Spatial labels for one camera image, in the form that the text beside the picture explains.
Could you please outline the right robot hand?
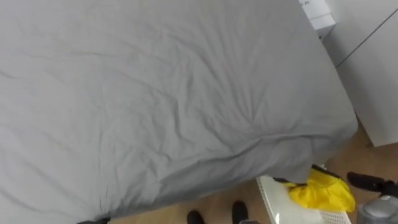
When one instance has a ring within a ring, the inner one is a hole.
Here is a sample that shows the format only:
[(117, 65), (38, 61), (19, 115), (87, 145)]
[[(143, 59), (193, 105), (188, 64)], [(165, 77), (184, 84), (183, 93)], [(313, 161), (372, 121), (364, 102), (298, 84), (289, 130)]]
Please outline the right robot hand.
[(355, 172), (347, 173), (346, 178), (353, 187), (397, 198), (397, 182), (392, 180)]

